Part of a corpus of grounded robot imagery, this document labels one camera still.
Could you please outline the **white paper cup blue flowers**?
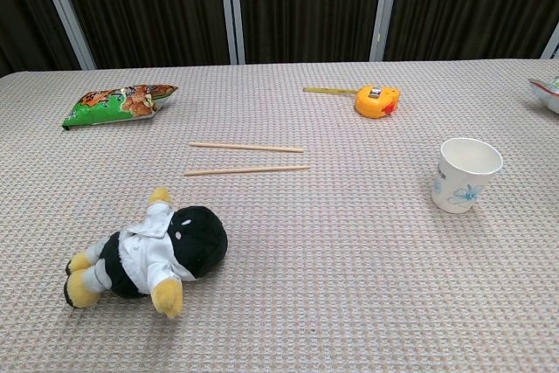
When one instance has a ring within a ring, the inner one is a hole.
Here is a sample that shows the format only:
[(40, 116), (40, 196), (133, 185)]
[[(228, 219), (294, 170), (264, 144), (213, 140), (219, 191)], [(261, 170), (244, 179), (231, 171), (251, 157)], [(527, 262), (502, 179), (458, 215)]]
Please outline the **white paper cup blue flowers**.
[(469, 211), (502, 169), (503, 158), (490, 144), (468, 137), (444, 141), (431, 187), (431, 199), (452, 214)]

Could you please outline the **black plush doll white coat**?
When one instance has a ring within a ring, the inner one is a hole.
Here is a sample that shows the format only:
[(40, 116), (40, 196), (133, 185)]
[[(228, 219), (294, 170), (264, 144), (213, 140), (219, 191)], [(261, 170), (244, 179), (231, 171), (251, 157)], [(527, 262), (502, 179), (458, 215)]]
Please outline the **black plush doll white coat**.
[(204, 206), (174, 210), (169, 192), (155, 189), (146, 216), (72, 256), (66, 265), (66, 303), (91, 307), (104, 291), (124, 299), (148, 296), (169, 318), (183, 310), (183, 283), (209, 273), (224, 258), (222, 221)]

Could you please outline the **green snack bag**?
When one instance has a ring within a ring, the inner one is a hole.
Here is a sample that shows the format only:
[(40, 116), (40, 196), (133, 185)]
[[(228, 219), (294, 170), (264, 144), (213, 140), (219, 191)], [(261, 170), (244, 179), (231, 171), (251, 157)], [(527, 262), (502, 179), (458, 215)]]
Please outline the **green snack bag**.
[(76, 102), (61, 126), (69, 130), (72, 127), (153, 118), (176, 90), (177, 87), (172, 85), (140, 84), (91, 91)]

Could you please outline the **yellow tape measure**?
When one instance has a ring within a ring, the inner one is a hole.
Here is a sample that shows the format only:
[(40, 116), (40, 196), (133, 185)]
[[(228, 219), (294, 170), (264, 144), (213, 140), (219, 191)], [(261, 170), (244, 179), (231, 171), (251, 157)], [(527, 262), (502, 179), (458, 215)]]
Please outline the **yellow tape measure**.
[(366, 118), (379, 119), (397, 110), (401, 91), (391, 86), (367, 85), (359, 89), (305, 86), (306, 93), (353, 94), (355, 111)]

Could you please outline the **beige waffle tablecloth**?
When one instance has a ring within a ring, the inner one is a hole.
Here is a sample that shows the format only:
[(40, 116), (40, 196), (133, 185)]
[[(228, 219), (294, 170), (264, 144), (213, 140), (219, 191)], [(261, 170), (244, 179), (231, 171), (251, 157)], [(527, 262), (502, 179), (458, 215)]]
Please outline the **beige waffle tablecloth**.
[[(559, 373), (559, 59), (25, 72), (0, 79), (0, 373)], [(153, 118), (64, 130), (91, 91), (177, 90)], [(353, 94), (401, 91), (359, 115)], [(502, 169), (462, 214), (431, 199), (440, 145)], [(210, 149), (189, 142), (303, 148)], [(185, 176), (187, 170), (311, 169)], [(224, 262), (170, 320), (147, 299), (66, 305), (71, 256), (150, 192), (224, 222)]]

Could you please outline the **white plastic snack packet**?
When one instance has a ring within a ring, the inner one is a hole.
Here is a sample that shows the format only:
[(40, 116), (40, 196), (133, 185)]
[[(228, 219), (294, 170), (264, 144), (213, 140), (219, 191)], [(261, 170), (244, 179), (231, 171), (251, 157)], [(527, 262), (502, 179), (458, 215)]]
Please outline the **white plastic snack packet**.
[(559, 115), (559, 76), (551, 81), (529, 79), (528, 83), (534, 96), (547, 109)]

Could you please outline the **grey partition frame post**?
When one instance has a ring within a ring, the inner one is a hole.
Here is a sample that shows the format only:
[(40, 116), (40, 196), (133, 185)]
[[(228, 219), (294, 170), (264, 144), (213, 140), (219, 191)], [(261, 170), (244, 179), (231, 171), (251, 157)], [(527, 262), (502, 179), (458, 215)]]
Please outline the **grey partition frame post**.
[(222, 0), (229, 60), (232, 65), (245, 65), (245, 41), (241, 0)]
[(96, 70), (97, 66), (90, 51), (85, 34), (72, 5), (72, 0), (52, 0), (66, 36), (82, 70)]
[(383, 61), (393, 4), (394, 0), (377, 1), (376, 17), (369, 50), (369, 62)]
[(555, 29), (550, 35), (549, 40), (542, 51), (540, 59), (554, 59), (558, 51), (559, 51), (559, 23), (556, 25)]

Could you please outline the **wooden chopstick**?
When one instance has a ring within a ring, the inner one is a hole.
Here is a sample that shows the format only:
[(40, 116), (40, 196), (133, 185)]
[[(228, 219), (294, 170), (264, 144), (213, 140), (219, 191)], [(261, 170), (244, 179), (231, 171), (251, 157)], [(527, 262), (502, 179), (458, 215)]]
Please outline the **wooden chopstick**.
[(237, 143), (189, 142), (188, 145), (191, 147), (210, 148), (210, 149), (243, 149), (243, 150), (261, 150), (261, 151), (272, 151), (272, 152), (282, 152), (282, 153), (304, 153), (303, 148), (237, 144)]
[(243, 173), (259, 173), (259, 172), (279, 172), (279, 171), (296, 171), (311, 169), (310, 165), (282, 165), (282, 166), (258, 166), (243, 168), (226, 168), (226, 169), (193, 169), (187, 170), (185, 176), (206, 176), (206, 175), (227, 175), (227, 174), (243, 174)]

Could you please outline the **dark brown curtain panel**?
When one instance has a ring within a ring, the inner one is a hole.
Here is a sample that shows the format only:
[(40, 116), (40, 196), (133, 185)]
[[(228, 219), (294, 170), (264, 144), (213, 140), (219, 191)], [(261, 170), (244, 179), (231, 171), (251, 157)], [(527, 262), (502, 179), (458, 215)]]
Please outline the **dark brown curtain panel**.
[(0, 0), (0, 78), (22, 71), (78, 69), (52, 0)]
[(378, 0), (240, 0), (248, 64), (369, 59)]
[(538, 59), (559, 0), (394, 0), (386, 61)]
[(71, 0), (99, 69), (230, 62), (223, 0)]

